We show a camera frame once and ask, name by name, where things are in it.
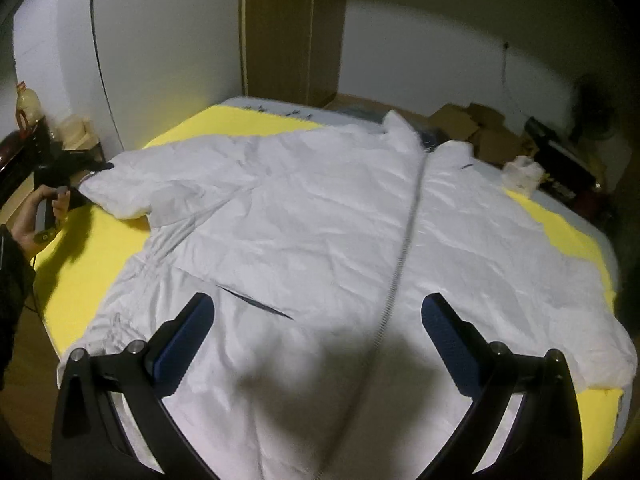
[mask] yellow table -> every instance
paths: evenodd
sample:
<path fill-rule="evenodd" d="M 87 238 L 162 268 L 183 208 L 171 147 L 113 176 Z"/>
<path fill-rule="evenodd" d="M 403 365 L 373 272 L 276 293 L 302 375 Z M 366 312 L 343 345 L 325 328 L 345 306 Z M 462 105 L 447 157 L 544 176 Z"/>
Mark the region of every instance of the yellow table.
<path fill-rule="evenodd" d="M 308 121 L 216 105 L 152 140 L 148 146 L 207 134 L 266 136 L 316 126 Z M 597 243 L 560 215 L 517 194 L 511 196 L 544 225 L 551 243 L 559 250 L 598 266 L 607 302 L 613 308 L 614 292 Z M 146 218 L 119 221 L 97 206 L 69 213 L 64 230 L 36 261 L 36 293 L 59 354 L 82 335 L 124 262 L 142 248 L 148 231 Z M 621 390 L 587 390 L 578 395 L 585 478 L 607 454 L 621 394 Z"/>

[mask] yellow bottle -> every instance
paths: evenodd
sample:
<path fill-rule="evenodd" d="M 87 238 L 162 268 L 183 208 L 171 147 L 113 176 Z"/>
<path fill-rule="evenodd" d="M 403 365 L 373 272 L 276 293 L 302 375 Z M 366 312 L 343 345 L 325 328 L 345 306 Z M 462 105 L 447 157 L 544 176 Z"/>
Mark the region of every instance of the yellow bottle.
<path fill-rule="evenodd" d="M 24 81 L 16 86 L 16 90 L 18 99 L 15 103 L 15 120 L 20 128 L 20 133 L 24 136 L 44 117 L 44 112 L 38 95 L 30 88 L 27 88 Z"/>

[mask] person's arm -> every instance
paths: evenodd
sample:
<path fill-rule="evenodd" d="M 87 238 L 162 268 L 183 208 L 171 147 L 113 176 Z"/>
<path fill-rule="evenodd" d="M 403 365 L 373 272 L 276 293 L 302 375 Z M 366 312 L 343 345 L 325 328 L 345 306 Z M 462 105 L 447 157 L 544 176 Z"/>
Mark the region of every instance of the person's arm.
<path fill-rule="evenodd" d="M 13 354 L 22 306 L 33 286 L 35 272 L 29 262 L 46 247 L 33 240 L 36 210 L 41 200 L 55 195 L 55 189 L 40 186 L 25 200 L 11 231 L 4 224 L 0 226 L 0 390 Z M 58 221 L 65 219 L 69 196 L 67 191 L 52 202 Z"/>

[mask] person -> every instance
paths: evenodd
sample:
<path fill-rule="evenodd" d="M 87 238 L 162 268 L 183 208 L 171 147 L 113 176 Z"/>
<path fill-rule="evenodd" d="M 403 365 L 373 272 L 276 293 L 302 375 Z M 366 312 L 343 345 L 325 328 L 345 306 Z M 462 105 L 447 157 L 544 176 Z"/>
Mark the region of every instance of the person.
<path fill-rule="evenodd" d="M 14 352 L 15 330 L 25 301 L 33 290 L 35 270 L 30 261 L 47 244 L 34 240 L 38 204 L 52 201 L 57 222 L 65 221 L 71 194 L 57 193 L 52 187 L 40 186 L 25 200 L 13 227 L 0 226 L 0 390 L 4 388 L 4 372 Z M 0 477 L 20 479 L 51 478 L 50 466 L 29 455 L 0 413 Z"/>

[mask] white wall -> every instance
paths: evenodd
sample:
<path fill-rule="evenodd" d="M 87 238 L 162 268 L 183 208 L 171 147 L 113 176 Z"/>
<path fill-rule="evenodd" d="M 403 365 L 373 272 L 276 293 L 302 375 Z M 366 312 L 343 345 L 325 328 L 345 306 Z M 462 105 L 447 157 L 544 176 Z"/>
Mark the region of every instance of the white wall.
<path fill-rule="evenodd" d="M 524 113 L 502 91 L 505 41 Z M 635 110 L 638 66 L 610 0 L 348 0 L 338 91 L 426 115 L 478 102 L 516 132 L 527 115 L 565 130 L 572 82 L 585 72 L 603 77 L 621 113 Z M 602 156 L 616 180 L 630 149 L 622 136 L 610 143 Z"/>
<path fill-rule="evenodd" d="M 125 149 L 241 93 L 239 0 L 94 0 L 106 94 Z"/>
<path fill-rule="evenodd" d="M 107 157 L 122 151 L 102 88 L 90 0 L 24 0 L 14 16 L 19 80 L 33 88 L 55 125 L 70 114 L 88 118 Z"/>
<path fill-rule="evenodd" d="M 0 24 L 0 140 L 14 131 L 15 124 L 15 68 L 12 48 L 12 20 Z"/>

